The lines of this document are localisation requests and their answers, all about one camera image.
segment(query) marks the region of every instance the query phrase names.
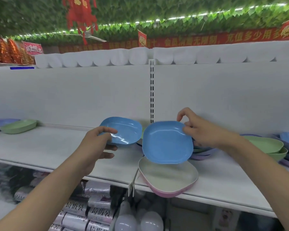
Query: fan blade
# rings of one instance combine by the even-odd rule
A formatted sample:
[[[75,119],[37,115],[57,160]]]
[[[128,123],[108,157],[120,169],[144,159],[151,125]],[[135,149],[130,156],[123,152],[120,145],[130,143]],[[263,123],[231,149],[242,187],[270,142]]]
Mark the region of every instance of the fan blade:
[[[67,35],[67,36],[82,36],[82,35],[79,35],[79,34],[64,34],[64,35]]]
[[[98,40],[98,41],[101,41],[101,42],[107,42],[106,40],[102,40],[100,38],[97,38],[95,36],[90,36],[91,39],[95,39],[95,40]]]

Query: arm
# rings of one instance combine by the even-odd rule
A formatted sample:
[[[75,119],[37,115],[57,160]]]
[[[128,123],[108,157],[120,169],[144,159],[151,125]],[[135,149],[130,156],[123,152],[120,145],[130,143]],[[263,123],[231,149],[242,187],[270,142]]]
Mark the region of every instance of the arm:
[[[115,129],[98,127],[89,131],[76,151],[49,174],[17,207],[0,220],[0,231],[47,231],[80,180],[92,172],[98,159],[112,158],[117,150],[108,146]]]
[[[233,157],[289,231],[289,172],[242,136],[204,120],[191,109],[181,110],[177,121],[183,116],[189,118],[183,131],[196,140],[194,144],[219,148]]]

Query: led light strip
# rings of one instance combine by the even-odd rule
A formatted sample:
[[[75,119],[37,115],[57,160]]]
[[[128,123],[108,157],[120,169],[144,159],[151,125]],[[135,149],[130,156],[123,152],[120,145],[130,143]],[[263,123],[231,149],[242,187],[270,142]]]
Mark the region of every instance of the led light strip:
[[[270,7],[270,6],[285,6],[287,5],[287,3],[278,3],[278,4],[271,4],[271,5],[261,5],[260,7],[262,8],[267,8],[267,7]],[[258,5],[256,6],[250,6],[249,9],[253,9],[253,8],[257,8],[259,7]],[[240,10],[243,10],[243,8],[236,8],[235,11],[240,11]],[[187,17],[198,17],[198,16],[205,16],[205,15],[208,15],[208,14],[218,14],[218,13],[224,13],[224,12],[228,12],[230,10],[221,10],[221,11],[217,11],[217,12],[208,12],[208,13],[202,13],[202,14],[194,14],[194,15],[188,15],[188,16],[180,16],[180,17],[172,17],[172,18],[169,18],[169,19],[164,19],[165,20],[175,20],[175,19],[183,19],[183,18],[187,18]],[[146,23],[153,23],[154,21],[153,20],[147,20],[145,21]],[[129,25],[130,23],[118,23],[118,24],[104,24],[103,26],[112,26],[112,25]],[[63,34],[63,33],[66,33],[67,31],[58,31],[58,32],[50,32],[50,33],[41,33],[41,34],[26,34],[26,35],[18,35],[20,37],[27,37],[27,36],[41,36],[41,35],[50,35],[50,34]]]

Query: forearm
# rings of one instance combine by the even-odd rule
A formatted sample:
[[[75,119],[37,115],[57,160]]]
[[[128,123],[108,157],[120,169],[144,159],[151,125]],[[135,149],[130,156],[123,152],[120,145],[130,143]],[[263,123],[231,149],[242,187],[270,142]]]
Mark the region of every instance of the forearm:
[[[243,138],[226,151],[258,187],[289,231],[289,172]]]
[[[0,221],[0,231],[47,231],[81,179],[66,160]]]

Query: hand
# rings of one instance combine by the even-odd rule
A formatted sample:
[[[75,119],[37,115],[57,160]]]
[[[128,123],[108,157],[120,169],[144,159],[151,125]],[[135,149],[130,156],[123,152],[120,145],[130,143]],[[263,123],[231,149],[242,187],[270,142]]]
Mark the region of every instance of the hand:
[[[181,121],[183,116],[187,116],[189,119],[188,122],[184,123],[183,131],[187,135],[192,136],[196,146],[226,150],[241,138],[237,133],[228,131],[201,118],[190,108],[182,109],[178,113],[177,121]]]
[[[111,159],[115,156],[104,150],[116,151],[118,149],[117,146],[107,144],[107,141],[112,140],[110,133],[116,134],[117,132],[114,128],[104,126],[88,131],[79,147],[70,156],[70,161],[78,164],[84,176],[90,174],[98,159]]]

